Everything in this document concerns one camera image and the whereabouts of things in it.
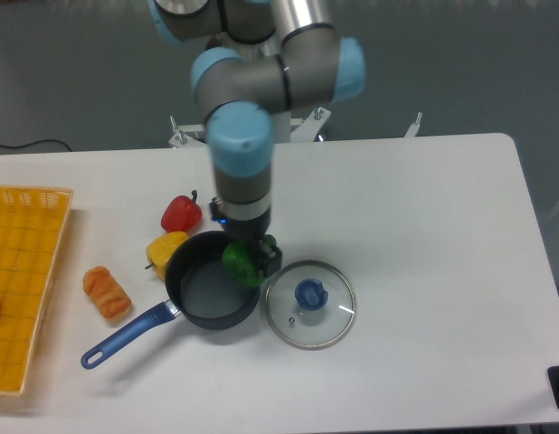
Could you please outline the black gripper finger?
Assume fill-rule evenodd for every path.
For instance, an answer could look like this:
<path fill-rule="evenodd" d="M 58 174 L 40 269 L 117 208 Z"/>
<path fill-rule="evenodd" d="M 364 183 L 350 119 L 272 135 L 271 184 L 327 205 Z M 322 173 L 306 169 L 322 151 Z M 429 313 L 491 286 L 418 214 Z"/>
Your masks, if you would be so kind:
<path fill-rule="evenodd" d="M 282 252 L 274 237 L 263 237 L 258 242 L 255 262 L 260 277 L 270 277 L 281 269 Z"/>

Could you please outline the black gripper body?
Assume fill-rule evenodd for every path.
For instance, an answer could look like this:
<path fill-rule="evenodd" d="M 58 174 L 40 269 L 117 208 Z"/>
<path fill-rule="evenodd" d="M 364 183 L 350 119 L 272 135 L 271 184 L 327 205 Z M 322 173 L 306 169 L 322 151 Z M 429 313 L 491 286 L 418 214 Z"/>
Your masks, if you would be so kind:
<path fill-rule="evenodd" d="M 212 220 L 233 240 L 257 244 L 270 226 L 271 196 L 252 203 L 233 203 L 215 196 L 209 209 Z"/>

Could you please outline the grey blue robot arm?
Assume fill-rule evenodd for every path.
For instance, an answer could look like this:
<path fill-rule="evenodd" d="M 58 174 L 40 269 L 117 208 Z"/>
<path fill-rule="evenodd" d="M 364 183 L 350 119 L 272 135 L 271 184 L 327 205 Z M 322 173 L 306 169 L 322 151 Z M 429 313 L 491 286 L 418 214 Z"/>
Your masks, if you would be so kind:
<path fill-rule="evenodd" d="M 366 82 L 362 47 L 338 34 L 323 1 L 153 1 L 149 9 L 156 26 L 178 41 L 220 34 L 231 40 L 194 60 L 190 88 L 213 162 L 212 217 L 267 278 L 282 260 L 265 238 L 272 119 L 358 95 Z"/>

